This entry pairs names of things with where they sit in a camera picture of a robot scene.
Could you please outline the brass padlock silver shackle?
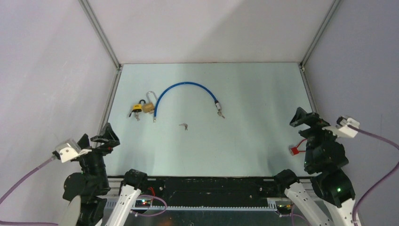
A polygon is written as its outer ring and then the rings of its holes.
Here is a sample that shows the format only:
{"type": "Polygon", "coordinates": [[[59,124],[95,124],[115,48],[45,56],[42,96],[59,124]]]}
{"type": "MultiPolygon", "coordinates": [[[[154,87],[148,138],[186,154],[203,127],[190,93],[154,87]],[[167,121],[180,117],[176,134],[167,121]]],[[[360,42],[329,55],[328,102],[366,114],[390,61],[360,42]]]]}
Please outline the brass padlock silver shackle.
{"type": "Polygon", "coordinates": [[[143,105],[142,110],[144,113],[153,114],[155,111],[155,105],[158,101],[158,97],[153,91],[148,91],[146,93],[147,102],[143,105]],[[155,102],[151,101],[150,95],[153,95],[155,102]]]}

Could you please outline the silver key bunch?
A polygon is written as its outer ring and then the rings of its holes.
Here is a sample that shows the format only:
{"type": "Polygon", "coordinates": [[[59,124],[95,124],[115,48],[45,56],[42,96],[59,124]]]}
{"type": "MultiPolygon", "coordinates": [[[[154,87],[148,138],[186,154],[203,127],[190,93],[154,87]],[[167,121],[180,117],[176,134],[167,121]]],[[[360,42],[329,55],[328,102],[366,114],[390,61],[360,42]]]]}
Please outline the silver key bunch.
{"type": "Polygon", "coordinates": [[[186,123],[179,124],[179,126],[183,126],[184,130],[188,130],[188,124],[186,123]]]}

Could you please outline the blue cable lock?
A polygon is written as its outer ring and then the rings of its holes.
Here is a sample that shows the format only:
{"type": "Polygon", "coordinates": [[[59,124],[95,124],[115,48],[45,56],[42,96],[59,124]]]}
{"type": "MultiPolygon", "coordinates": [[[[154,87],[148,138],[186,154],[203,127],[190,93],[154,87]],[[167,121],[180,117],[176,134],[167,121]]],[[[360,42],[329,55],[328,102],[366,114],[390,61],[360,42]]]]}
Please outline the blue cable lock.
{"type": "Polygon", "coordinates": [[[188,99],[197,100],[198,98],[195,97],[195,95],[199,94],[199,96],[201,96],[201,93],[206,93],[207,97],[205,99],[208,101],[212,101],[216,112],[218,110],[221,110],[223,112],[221,102],[208,87],[193,81],[183,81],[173,84],[167,87],[164,91],[162,91],[155,105],[155,111],[152,116],[152,122],[153,123],[157,122],[157,117],[159,114],[161,103],[163,102],[166,96],[176,97],[177,98],[176,102],[181,100],[183,100],[184,102],[185,101],[188,102],[188,99]]]}

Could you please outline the yellow padlock black shackle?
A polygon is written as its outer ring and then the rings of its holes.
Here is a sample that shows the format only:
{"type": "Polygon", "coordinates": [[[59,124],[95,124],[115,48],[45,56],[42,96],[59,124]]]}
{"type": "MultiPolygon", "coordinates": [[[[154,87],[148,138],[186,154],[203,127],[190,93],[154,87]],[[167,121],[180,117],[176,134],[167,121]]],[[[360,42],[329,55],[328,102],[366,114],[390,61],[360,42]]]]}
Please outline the yellow padlock black shackle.
{"type": "Polygon", "coordinates": [[[131,112],[132,113],[140,113],[143,111],[143,105],[146,104],[146,101],[144,99],[141,99],[138,101],[137,104],[133,105],[131,112]]]}

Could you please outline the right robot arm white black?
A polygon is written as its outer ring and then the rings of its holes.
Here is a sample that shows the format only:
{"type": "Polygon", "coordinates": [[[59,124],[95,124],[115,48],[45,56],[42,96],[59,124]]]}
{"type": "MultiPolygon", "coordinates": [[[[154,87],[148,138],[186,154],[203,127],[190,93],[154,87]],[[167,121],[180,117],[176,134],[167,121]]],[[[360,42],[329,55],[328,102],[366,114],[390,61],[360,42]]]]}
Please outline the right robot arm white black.
{"type": "Polygon", "coordinates": [[[275,194],[289,198],[312,226],[359,226],[359,217],[354,212],[355,191],[342,170],[349,160],[344,146],[337,139],[354,138],[360,122],[349,116],[341,116],[337,119],[337,125],[332,126],[316,112],[308,113],[298,107],[290,126],[303,124],[308,126],[308,129],[299,131],[299,135],[306,140],[304,171],[313,175],[310,179],[312,189],[330,215],[326,215],[311,200],[299,177],[290,169],[273,177],[275,194]]]}

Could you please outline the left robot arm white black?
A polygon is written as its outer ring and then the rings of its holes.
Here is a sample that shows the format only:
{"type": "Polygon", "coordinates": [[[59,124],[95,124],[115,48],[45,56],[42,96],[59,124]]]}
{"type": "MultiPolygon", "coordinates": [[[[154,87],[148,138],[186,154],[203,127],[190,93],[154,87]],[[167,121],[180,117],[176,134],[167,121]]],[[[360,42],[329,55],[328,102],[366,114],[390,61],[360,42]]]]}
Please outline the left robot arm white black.
{"type": "MultiPolygon", "coordinates": [[[[110,154],[120,140],[106,123],[100,133],[92,138],[84,134],[78,142],[69,141],[59,154],[62,162],[77,161],[80,173],[69,175],[64,182],[63,199],[72,201],[80,197],[80,211],[72,221],[73,226],[99,226],[104,217],[107,199],[104,197],[111,190],[104,157],[110,154]]],[[[146,173],[130,169],[120,184],[119,198],[106,225],[122,226],[138,198],[147,194],[149,184],[146,173]]]]}

